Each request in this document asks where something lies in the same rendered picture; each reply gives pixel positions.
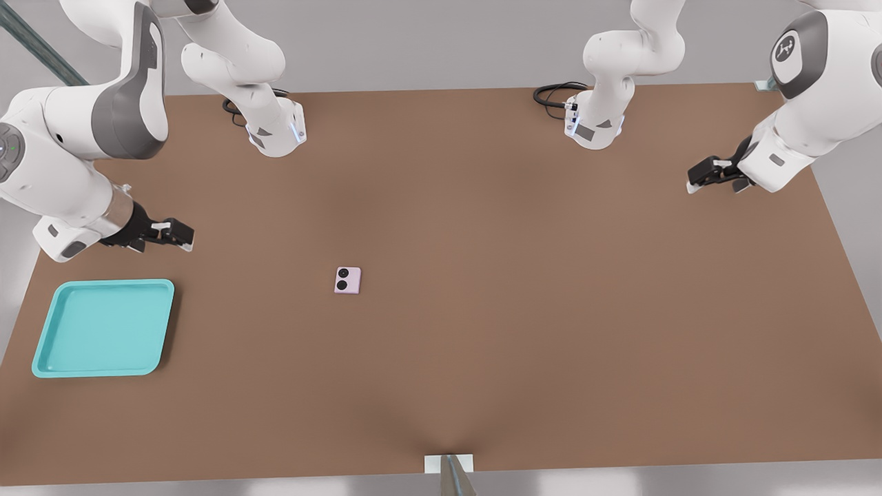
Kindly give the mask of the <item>pale blue-green tray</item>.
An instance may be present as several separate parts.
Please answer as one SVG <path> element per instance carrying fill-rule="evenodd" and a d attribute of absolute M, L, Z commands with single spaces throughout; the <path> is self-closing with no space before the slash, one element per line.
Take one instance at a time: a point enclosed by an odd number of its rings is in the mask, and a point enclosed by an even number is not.
<path fill-rule="evenodd" d="M 168 279 L 64 282 L 54 290 L 32 374 L 70 379 L 152 373 L 161 361 L 173 301 Z"/>

